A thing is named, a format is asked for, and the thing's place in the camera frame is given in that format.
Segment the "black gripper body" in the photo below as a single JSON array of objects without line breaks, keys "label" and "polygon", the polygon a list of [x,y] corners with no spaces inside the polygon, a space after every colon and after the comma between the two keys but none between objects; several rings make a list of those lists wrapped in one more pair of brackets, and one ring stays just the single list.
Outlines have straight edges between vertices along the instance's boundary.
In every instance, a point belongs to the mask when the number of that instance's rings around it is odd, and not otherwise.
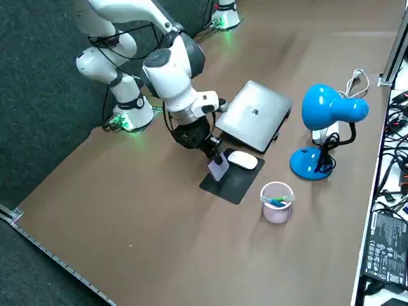
[{"label": "black gripper body", "polygon": [[171,135],[177,143],[187,149],[213,150],[221,144],[221,140],[212,134],[208,122],[179,125]]}]

